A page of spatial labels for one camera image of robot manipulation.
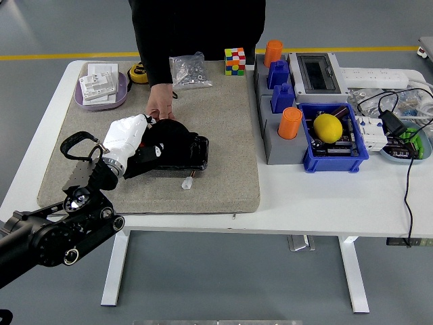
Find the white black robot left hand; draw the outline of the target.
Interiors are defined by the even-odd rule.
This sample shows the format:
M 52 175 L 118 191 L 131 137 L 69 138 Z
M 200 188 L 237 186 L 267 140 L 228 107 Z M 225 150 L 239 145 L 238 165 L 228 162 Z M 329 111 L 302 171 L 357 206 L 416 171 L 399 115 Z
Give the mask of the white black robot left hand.
M 112 122 L 103 142 L 104 162 L 117 169 L 118 174 L 124 173 L 128 159 L 135 155 L 146 129 L 155 123 L 153 117 L 144 114 Z

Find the person's right hand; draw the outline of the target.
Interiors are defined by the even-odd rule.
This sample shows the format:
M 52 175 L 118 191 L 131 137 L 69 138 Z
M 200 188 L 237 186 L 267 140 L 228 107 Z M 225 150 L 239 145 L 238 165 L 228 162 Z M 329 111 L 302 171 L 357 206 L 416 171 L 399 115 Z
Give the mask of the person's right hand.
M 161 83 L 150 88 L 150 96 L 145 112 L 157 121 L 161 119 L 174 119 L 173 114 L 173 85 Z

